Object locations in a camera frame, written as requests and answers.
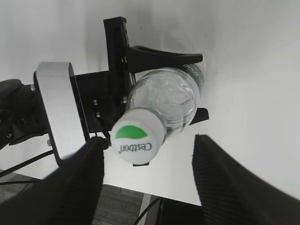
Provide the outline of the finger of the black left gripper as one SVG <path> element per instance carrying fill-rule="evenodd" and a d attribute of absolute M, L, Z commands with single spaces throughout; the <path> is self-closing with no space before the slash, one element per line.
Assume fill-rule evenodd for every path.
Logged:
<path fill-rule="evenodd" d="M 191 121 L 191 125 L 206 121 L 209 119 L 209 112 L 206 108 L 197 108 L 195 116 Z"/>

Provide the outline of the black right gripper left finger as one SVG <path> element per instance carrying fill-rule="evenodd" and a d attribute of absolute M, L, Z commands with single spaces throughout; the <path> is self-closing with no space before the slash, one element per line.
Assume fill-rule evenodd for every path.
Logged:
<path fill-rule="evenodd" d="M 108 142 L 89 139 L 72 157 L 0 205 L 2 225 L 91 225 L 104 179 Z"/>

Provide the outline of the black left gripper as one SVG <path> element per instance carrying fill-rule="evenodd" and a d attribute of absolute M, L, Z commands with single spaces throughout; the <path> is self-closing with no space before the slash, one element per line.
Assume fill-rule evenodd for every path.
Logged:
<path fill-rule="evenodd" d="M 108 70 L 76 75 L 88 132 L 103 134 L 109 143 L 109 132 L 124 114 L 128 95 L 135 85 L 135 74 L 158 68 L 202 62 L 203 55 L 154 50 L 130 46 L 126 19 L 104 20 Z"/>

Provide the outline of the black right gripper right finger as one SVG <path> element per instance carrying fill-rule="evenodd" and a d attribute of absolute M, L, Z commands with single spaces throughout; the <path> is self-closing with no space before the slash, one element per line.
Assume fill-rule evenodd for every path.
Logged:
<path fill-rule="evenodd" d="M 207 135 L 196 135 L 192 168 L 208 225 L 298 225 L 300 201 L 243 167 Z"/>

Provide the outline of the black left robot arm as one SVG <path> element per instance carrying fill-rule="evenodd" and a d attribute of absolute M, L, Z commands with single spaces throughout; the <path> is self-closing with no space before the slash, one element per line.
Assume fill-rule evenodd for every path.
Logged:
<path fill-rule="evenodd" d="M 123 17 L 106 19 L 104 26 L 109 69 L 83 75 L 68 73 L 71 102 L 76 103 L 84 135 L 107 134 L 112 129 L 125 112 L 129 91 L 136 82 L 135 73 L 203 60 L 200 53 L 171 53 L 130 46 Z M 0 83 L 0 145 L 15 145 L 48 134 L 56 161 L 62 164 L 38 76 L 34 75 L 33 80 L 33 85 L 24 85 L 18 79 Z"/>

